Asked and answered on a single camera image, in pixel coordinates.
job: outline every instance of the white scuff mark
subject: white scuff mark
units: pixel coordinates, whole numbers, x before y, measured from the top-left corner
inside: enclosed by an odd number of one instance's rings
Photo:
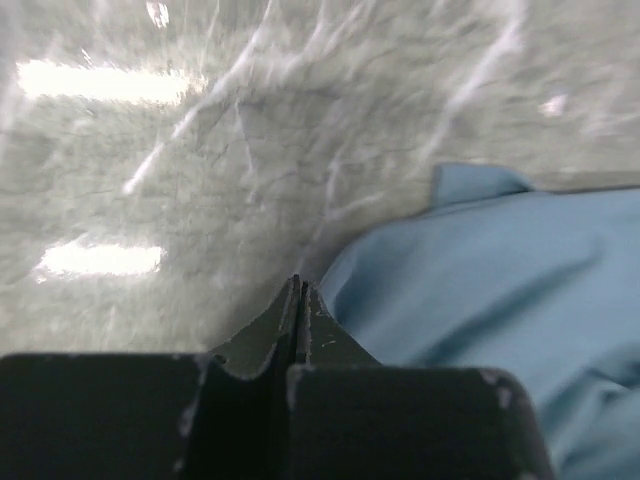
[[[41,60],[18,64],[18,84],[29,99],[84,97],[134,105],[177,105],[204,80],[182,73],[158,74],[115,67],[76,67]]]
[[[451,123],[473,99],[478,88],[481,87],[496,70],[502,57],[508,53],[520,51],[522,48],[520,34],[526,16],[526,4],[521,0],[512,0],[510,18],[498,38],[487,48],[480,61],[471,71],[466,82],[447,100],[433,134],[427,143],[418,151],[420,162],[426,162],[440,147],[442,141],[451,129]]]
[[[429,12],[430,17],[438,17],[442,14],[444,9],[446,0],[435,0],[433,2],[433,6],[431,7],[431,11]]]
[[[195,398],[189,404],[189,406],[184,409],[184,411],[180,415],[180,419],[178,420],[178,432],[183,438],[188,438],[189,435],[191,435],[191,430],[193,429],[193,421],[195,420],[196,414],[198,413],[198,406],[200,405],[200,395],[202,394],[202,388],[207,381],[207,372],[209,370],[211,358],[212,356],[210,353],[202,353],[193,356],[193,360],[196,362],[199,372],[198,388]]]
[[[173,471],[175,473],[180,473],[180,472],[182,472],[182,470],[184,470],[184,459],[183,458],[179,458],[173,464]]]
[[[96,25],[100,25],[102,23],[102,19],[111,11],[111,5],[109,5],[109,3],[110,2],[107,0],[94,0],[91,16]]]
[[[193,402],[191,402],[191,404],[189,404],[189,406],[184,409],[182,415],[180,415],[180,420],[178,422],[178,432],[180,432],[180,436],[183,438],[188,438],[189,435],[191,435],[191,429],[193,428],[193,421],[195,420],[199,403],[200,389],[198,389],[198,394],[196,398],[194,398]]]
[[[328,109],[318,128],[320,131],[325,131],[326,127],[326,131],[330,132],[330,134],[320,136],[320,138],[311,148],[309,156],[313,157],[316,154],[321,154],[322,152],[326,151],[327,147],[336,140],[335,135],[341,135],[342,132],[349,127],[349,125],[343,124],[344,122],[348,121],[348,118],[349,116],[344,112],[344,106],[342,102],[335,101],[333,105]],[[304,267],[307,258],[311,253],[311,250],[318,243],[325,229],[327,228],[327,225],[330,222],[340,220],[351,212],[362,208],[363,206],[376,203],[385,195],[384,192],[378,192],[372,195],[367,195],[364,198],[356,199],[351,203],[341,207],[334,206],[335,196],[338,189],[337,184],[342,171],[343,153],[346,147],[347,144],[343,143],[336,151],[333,158],[329,162],[329,165],[327,166],[327,182],[325,184],[324,204],[321,214],[322,216],[319,219],[319,222],[316,225],[313,233],[311,234],[311,238],[302,248],[293,273],[300,273],[302,271],[302,268]]]
[[[593,137],[614,135],[616,133],[614,130],[614,127],[633,122],[639,118],[640,118],[640,111],[619,114],[619,115],[616,115],[615,117],[611,116],[610,118],[607,119],[606,122],[602,123],[601,129],[597,131],[597,133],[594,131],[590,131],[589,135],[592,135]]]
[[[498,370],[492,370],[490,368],[481,368],[478,370],[480,375],[489,385],[496,385],[500,380],[500,372]]]
[[[209,20],[209,28],[207,28],[207,34],[204,41],[204,47],[202,47],[202,53],[200,54],[200,61],[198,65],[200,66],[200,71],[204,68],[204,61],[207,57],[207,52],[209,50],[209,42],[211,41],[211,37],[213,36],[213,29],[216,26],[216,21],[218,20],[218,15],[220,14],[220,0],[216,2],[216,9],[211,15],[211,20]]]
[[[35,272],[58,276],[130,276],[160,270],[161,247],[124,247],[117,244],[81,246],[77,241],[48,248]]]
[[[289,412],[293,412],[296,408],[298,385],[302,381],[305,371],[312,372],[313,370],[315,370],[313,365],[298,365],[287,371],[287,406],[289,407]]]
[[[571,180],[578,173],[578,168],[573,165],[567,165],[566,167],[562,167],[558,172],[558,176],[562,180]]]
[[[561,117],[567,106],[569,95],[560,93],[538,107],[538,111],[547,118]]]
[[[498,405],[503,410],[508,409],[511,406],[511,399],[513,398],[513,393],[507,387],[498,387],[496,389],[496,393],[498,394]]]
[[[102,332],[100,335],[100,343],[103,346],[103,349],[106,350],[109,348],[109,344],[113,337],[114,327],[117,325],[117,310],[115,305],[109,309],[109,319],[106,324],[102,328]]]
[[[122,192],[129,195],[144,179],[151,164],[164,151],[169,142],[181,137],[191,125],[198,113],[212,105],[216,105],[227,99],[232,93],[237,92],[249,83],[248,77],[256,77],[258,74],[265,75],[267,80],[277,78],[277,83],[281,84],[295,70],[320,60],[329,55],[337,48],[340,40],[353,34],[360,28],[375,6],[375,0],[367,0],[356,7],[353,7],[346,15],[346,20],[338,25],[333,31],[327,28],[328,22],[325,19],[325,1],[321,3],[315,31],[311,34],[303,49],[299,52],[283,52],[276,49],[276,43],[269,33],[277,32],[277,28],[272,28],[273,18],[279,12],[279,1],[269,0],[267,8],[260,25],[253,32],[253,35],[238,55],[231,68],[213,84],[209,93],[196,105],[191,107],[183,119],[178,122],[165,142],[160,142],[145,157],[138,167],[133,177],[125,183]]]

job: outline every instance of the black plastic part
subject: black plastic part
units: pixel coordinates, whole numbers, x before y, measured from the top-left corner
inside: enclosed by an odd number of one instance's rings
[[[553,478],[526,393],[508,376],[492,385],[474,369],[299,365],[289,391],[293,478]]]
[[[382,367],[298,277],[209,353],[0,361],[0,479],[526,474],[553,478],[515,379]]]

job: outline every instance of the blue cloth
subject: blue cloth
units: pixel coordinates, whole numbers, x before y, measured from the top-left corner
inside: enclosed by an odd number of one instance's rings
[[[640,478],[640,190],[445,165],[431,205],[338,257],[334,318],[386,364],[513,373],[562,480]]]

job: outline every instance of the gray floor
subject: gray floor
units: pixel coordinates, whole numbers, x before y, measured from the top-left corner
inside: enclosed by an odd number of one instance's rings
[[[1,352],[212,346],[423,210],[439,162],[640,172],[632,0],[19,4],[0,0]]]

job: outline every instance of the blue fabric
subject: blue fabric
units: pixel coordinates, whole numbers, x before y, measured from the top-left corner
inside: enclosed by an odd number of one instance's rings
[[[640,478],[640,190],[445,165],[431,204],[338,257],[334,318],[386,364],[512,372],[559,478]]]

